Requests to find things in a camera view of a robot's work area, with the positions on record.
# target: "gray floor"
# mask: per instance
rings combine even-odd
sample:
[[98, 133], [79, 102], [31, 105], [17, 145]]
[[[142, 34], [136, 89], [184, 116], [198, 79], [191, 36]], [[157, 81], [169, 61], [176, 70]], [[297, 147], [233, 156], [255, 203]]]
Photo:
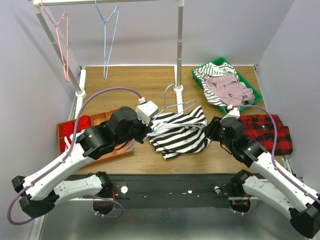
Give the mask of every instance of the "gray floor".
[[243, 217], [227, 209], [174, 208], [129, 209], [118, 219], [102, 219], [94, 215], [92, 201], [58, 205], [45, 217], [40, 239], [305, 240], [266, 204]]

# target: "pink cloth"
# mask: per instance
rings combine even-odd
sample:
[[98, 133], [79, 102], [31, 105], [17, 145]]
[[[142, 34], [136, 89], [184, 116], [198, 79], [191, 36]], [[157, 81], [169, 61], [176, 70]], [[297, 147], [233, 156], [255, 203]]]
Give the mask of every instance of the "pink cloth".
[[237, 82], [235, 76], [206, 76], [203, 80], [207, 87], [226, 105], [241, 105], [242, 102], [248, 101], [250, 103], [255, 100], [253, 90]]

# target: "green plastic basket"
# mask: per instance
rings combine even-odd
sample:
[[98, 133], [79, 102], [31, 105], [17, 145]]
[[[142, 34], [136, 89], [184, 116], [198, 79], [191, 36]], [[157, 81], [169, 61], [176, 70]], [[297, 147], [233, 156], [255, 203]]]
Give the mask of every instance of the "green plastic basket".
[[[217, 65], [217, 66], [220, 66], [222, 65], [224, 62], [230, 64], [224, 57], [219, 57], [213, 61], [211, 61], [211, 63], [213, 63], [214, 65]], [[199, 85], [200, 88], [204, 89], [204, 87], [202, 86], [202, 83], [201, 83], [201, 79], [197, 78], [197, 76], [195, 75], [195, 70], [203, 67], [204, 65], [206, 64], [203, 64], [201, 66], [198, 66], [196, 67], [195, 69], [193, 69], [191, 71], [192, 75], [193, 75], [193, 79], [195, 80], [195, 82]], [[246, 102], [244, 105], [254, 105], [256, 104], [257, 102], [259, 102], [261, 99], [262, 99], [262, 95], [260, 92], [257, 91], [257, 89], [254, 88], [254, 86], [252, 86], [245, 78], [244, 76], [242, 76], [239, 72], [237, 72], [238, 75], [239, 75], [239, 81], [240, 82], [243, 82], [245, 84], [245, 86], [247, 88], [250, 88], [253, 90], [253, 94], [254, 94], [254, 101], [253, 102]], [[226, 106], [217, 106], [219, 108], [219, 110], [223, 113], [223, 115], [226, 115], [227, 114], [227, 107]], [[246, 107], [241, 107], [239, 109], [239, 111], [242, 111], [243, 109], [245, 109]]]

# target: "black and white striped shirt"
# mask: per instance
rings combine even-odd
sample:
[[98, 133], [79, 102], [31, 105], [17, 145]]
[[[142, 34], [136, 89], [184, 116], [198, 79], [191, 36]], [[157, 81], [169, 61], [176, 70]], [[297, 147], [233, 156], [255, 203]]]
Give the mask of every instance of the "black and white striped shirt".
[[[160, 114], [153, 122], [157, 129], [176, 113]], [[165, 160], [173, 159], [184, 153], [199, 153], [211, 140], [205, 137], [203, 128], [208, 124], [201, 106], [188, 114], [180, 114], [150, 135], [150, 143], [156, 152], [162, 152]]]
[[198, 79], [201, 80], [203, 86], [203, 93], [207, 102], [215, 106], [226, 106], [226, 104], [222, 100], [220, 100], [220, 98], [216, 96], [210, 90], [210, 88], [208, 88], [207, 84], [204, 81], [204, 77], [220, 77], [224, 75], [229, 75], [235, 76], [238, 82], [240, 79], [235, 68], [227, 62], [224, 62], [220, 66], [214, 65], [212, 62], [209, 62], [206, 65], [194, 70], [194, 74]]

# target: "clothing rack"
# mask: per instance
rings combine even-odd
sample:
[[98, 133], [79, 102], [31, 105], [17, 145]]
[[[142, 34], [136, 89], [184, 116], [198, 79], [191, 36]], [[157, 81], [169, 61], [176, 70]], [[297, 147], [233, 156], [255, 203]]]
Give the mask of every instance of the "clothing rack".
[[[58, 55], [61, 62], [65, 62], [65, 57], [60, 53], [59, 45], [56, 42], [56, 39], [52, 32], [50, 31], [44, 16], [41, 13], [41, 6], [57, 6], [57, 5], [76, 5], [76, 4], [94, 4], [95, 0], [28, 0], [34, 7], [35, 15], [39, 20], [44, 32], [49, 38], [52, 47], [54, 48], [56, 54]], [[157, 0], [97, 0], [97, 3], [121, 3], [121, 2], [141, 2], [141, 1], [157, 1]], [[182, 34], [183, 34], [183, 11], [184, 11], [185, 0], [178, 0], [178, 31], [177, 31], [177, 60], [176, 60], [176, 69], [175, 69], [175, 86], [174, 92], [176, 93], [176, 101], [178, 112], [183, 111], [183, 102], [182, 93], [183, 86], [181, 84], [181, 74], [182, 74]], [[80, 81], [78, 83], [75, 75], [68, 66], [69, 78], [76, 90], [76, 109], [75, 116], [78, 115], [78, 112], [83, 104], [83, 99], [86, 97], [85, 91], [85, 80], [86, 80], [86, 70], [83, 69], [80, 72]]]

